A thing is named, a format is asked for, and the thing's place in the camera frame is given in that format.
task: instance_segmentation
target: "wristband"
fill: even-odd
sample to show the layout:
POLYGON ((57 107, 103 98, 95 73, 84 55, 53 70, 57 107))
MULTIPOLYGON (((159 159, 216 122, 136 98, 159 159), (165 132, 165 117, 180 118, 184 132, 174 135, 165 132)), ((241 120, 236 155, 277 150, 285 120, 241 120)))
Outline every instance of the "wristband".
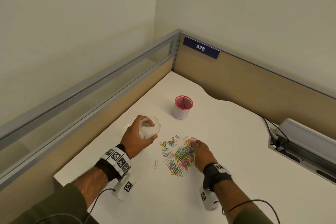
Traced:
POLYGON ((114 178, 121 181, 131 168, 131 160, 125 152, 125 146, 118 144, 101 156, 95 167, 106 174, 109 182, 114 178))
POLYGON ((213 192, 213 186, 221 181, 231 180, 230 172, 218 163, 209 163, 204 167, 203 188, 213 192))

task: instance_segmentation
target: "pile of paper clips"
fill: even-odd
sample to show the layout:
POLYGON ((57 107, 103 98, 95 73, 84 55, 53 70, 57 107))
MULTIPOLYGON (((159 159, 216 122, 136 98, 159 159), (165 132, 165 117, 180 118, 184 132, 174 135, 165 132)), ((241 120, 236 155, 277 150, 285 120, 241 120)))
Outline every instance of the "pile of paper clips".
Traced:
POLYGON ((167 148, 167 145, 171 147, 177 146, 177 140, 180 140, 179 136, 175 135, 170 141, 160 142, 160 145, 163 148, 162 155, 166 157, 163 161, 166 162, 171 175, 178 177, 185 176, 188 172, 188 168, 191 167, 191 163, 195 161, 194 149, 191 147, 191 142, 195 141, 197 137, 187 138, 187 136, 183 138, 184 146, 177 147, 175 153, 170 151, 169 148, 167 148))

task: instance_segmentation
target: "white tabletop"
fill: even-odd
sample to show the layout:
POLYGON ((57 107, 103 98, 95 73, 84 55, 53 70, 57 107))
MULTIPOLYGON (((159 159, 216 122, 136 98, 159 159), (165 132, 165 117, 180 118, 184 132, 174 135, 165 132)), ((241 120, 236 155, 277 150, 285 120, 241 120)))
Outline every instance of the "white tabletop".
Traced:
MULTIPOLYGON (((227 223, 221 209, 213 212, 204 209, 198 192, 203 175, 194 165, 185 177, 170 174, 159 143, 171 140, 174 135, 181 140, 184 136, 195 136, 207 143, 240 188, 251 199, 271 203, 281 223, 336 223, 336 186, 270 150, 264 121, 256 114, 210 97, 199 85, 173 72, 129 110, 156 116, 161 130, 154 143, 132 160, 130 173, 137 183, 128 198, 120 202, 109 191, 99 197, 92 215, 100 224, 227 223), (194 102, 185 120, 172 116, 178 95, 187 95, 194 102), (159 160, 156 169, 155 160, 159 160)), ((129 111, 121 115, 63 167, 55 179, 64 186, 92 167, 107 149, 117 145, 128 114, 129 111)), ((113 188, 115 183, 112 181, 107 187, 113 188)), ((262 202, 257 205, 276 223, 268 205, 262 202)))

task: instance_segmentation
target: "person's left arm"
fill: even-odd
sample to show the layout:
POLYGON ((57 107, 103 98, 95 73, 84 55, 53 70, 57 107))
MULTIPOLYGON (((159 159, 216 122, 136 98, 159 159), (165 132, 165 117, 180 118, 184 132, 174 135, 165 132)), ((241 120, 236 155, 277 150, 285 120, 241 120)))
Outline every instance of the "person's left arm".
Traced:
MULTIPOLYGON (((139 115, 128 127, 120 144, 125 147, 125 153, 130 159, 138 155, 143 149, 153 143, 158 137, 154 135, 148 139, 141 139, 139 135, 139 126, 141 120, 147 118, 139 115)), ((98 168, 92 167, 84 174, 75 179, 72 183, 65 185, 61 190, 32 206, 25 211, 11 224, 31 223, 34 224, 43 218, 65 213, 77 217, 82 222, 88 216, 87 209, 93 203, 99 193, 106 187, 109 180, 105 172, 98 168)), ((70 216, 55 216, 48 218, 43 223, 78 223, 70 216)))

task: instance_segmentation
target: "red rim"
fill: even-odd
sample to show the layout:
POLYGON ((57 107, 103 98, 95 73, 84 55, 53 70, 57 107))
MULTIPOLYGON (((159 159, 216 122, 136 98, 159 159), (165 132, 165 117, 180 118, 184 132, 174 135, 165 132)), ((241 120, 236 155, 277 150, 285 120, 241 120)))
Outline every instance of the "red rim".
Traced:
POLYGON ((187 97, 187 96, 185 96, 185 95, 180 95, 180 96, 177 96, 177 97, 175 98, 175 105, 176 105, 177 108, 179 108, 179 109, 181 109, 181 110, 183 110, 183 111, 188 111, 188 110, 190 110, 190 109, 194 106, 194 102, 191 100, 190 97, 187 97), (190 102, 191 102, 191 107, 188 108, 188 109, 183 109, 182 107, 179 107, 179 106, 177 105, 177 103, 176 103, 176 100, 179 99, 179 98, 186 98, 186 99, 190 100, 190 102))

